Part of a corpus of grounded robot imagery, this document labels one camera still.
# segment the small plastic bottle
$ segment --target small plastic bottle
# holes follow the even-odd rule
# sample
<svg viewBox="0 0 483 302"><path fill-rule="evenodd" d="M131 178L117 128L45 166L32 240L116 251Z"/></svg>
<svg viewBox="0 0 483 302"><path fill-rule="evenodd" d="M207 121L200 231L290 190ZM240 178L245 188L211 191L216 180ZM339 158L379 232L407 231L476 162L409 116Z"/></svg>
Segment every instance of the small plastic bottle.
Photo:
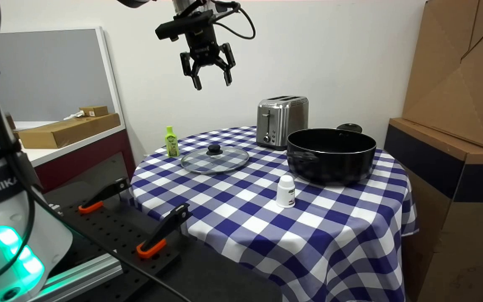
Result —
<svg viewBox="0 0 483 302"><path fill-rule="evenodd" d="M173 132L173 126L167 126L167 134L165 135L165 145L167 147L168 157L177 157L180 155L178 150L178 138Z"/></svg>
<svg viewBox="0 0 483 302"><path fill-rule="evenodd" d="M295 205L296 186L291 175L285 174L280 177L277 185L277 197L275 202L281 208L292 208Z"/></svg>

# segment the round table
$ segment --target round table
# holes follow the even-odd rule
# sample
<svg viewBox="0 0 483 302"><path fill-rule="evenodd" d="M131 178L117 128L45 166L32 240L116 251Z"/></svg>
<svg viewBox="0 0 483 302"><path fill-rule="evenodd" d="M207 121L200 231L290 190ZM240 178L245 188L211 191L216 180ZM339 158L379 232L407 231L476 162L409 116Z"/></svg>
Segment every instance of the round table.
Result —
<svg viewBox="0 0 483 302"><path fill-rule="evenodd" d="M400 164L378 149L374 172L347 187L296 178L295 206L280 208L273 199L278 179L289 172L286 152L257 146L255 131L188 136L179 141L177 158L156 150L132 178L138 208L159 220L188 203L191 235L275 281L289 302L404 301L401 237L418 228ZM192 174L180 166L185 154L211 143L240 147L250 159L225 174Z"/></svg>

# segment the white wall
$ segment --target white wall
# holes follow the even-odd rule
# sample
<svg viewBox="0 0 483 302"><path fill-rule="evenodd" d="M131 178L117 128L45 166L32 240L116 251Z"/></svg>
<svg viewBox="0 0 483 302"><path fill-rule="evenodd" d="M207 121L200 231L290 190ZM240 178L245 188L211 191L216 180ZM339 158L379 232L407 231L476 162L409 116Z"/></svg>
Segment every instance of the white wall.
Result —
<svg viewBox="0 0 483 302"><path fill-rule="evenodd" d="M278 94L310 102L312 127L356 122L383 145L389 118L401 114L424 0L242 2L255 40L216 29L230 42L236 67L225 87L217 67L201 69L203 90L182 74L178 42L154 29L171 20L170 1L138 9L116 0L3 0L2 31L101 25L108 38L136 161L163 144L165 126L179 137L254 125L257 103ZM249 34L246 21L226 24Z"/></svg>

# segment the white bottle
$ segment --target white bottle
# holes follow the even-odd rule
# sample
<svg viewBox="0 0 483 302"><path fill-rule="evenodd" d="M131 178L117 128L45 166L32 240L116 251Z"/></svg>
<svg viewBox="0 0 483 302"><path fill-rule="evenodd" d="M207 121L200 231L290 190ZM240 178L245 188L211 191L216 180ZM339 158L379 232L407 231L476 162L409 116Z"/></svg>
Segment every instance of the white bottle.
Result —
<svg viewBox="0 0 483 302"><path fill-rule="evenodd" d="M277 185L277 197L275 202L281 208L292 208L295 204L296 186L293 177L284 174L280 177Z"/></svg>

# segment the pot handle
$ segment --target pot handle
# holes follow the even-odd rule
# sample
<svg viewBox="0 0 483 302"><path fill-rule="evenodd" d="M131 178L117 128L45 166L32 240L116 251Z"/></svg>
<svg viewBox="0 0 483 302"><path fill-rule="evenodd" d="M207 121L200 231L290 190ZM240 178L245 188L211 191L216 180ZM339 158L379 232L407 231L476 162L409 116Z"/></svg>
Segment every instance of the pot handle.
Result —
<svg viewBox="0 0 483 302"><path fill-rule="evenodd" d="M310 152L289 152L286 154L288 157L293 159L305 161L305 162L318 162L320 159Z"/></svg>
<svg viewBox="0 0 483 302"><path fill-rule="evenodd" d="M359 126L358 124L353 124L352 122L341 124L341 126L338 126L337 129L350 130L350 131L359 132L359 133L363 132L363 128L361 126Z"/></svg>

